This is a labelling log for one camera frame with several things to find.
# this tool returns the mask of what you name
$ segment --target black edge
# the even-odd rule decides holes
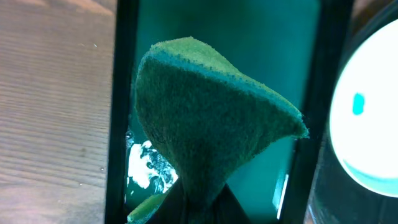
[[[338,77],[353,0],[320,0],[317,40],[302,108],[310,139],[297,141],[279,223],[303,224]]]
[[[114,43],[111,123],[109,129],[108,177],[105,224],[124,224],[124,175],[129,96],[134,65],[138,0],[118,0]]]

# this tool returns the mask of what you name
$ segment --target white circle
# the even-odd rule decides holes
[[[331,143],[338,160],[354,179],[345,163],[375,178],[398,179],[397,87],[398,21],[394,21],[355,51],[333,95]],[[355,96],[364,100],[360,114],[354,113]]]

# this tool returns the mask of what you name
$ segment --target wooden table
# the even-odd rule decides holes
[[[116,0],[0,0],[0,224],[101,223]]]

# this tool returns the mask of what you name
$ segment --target green felt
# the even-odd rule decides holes
[[[197,207],[210,206],[226,179],[270,143],[308,135],[297,108],[192,37],[150,48],[135,96],[147,137]]]
[[[165,194],[150,196],[127,216],[127,221],[133,223],[139,222],[139,220],[145,218],[150,218],[147,216],[154,213],[159,208],[166,196],[167,192]]]

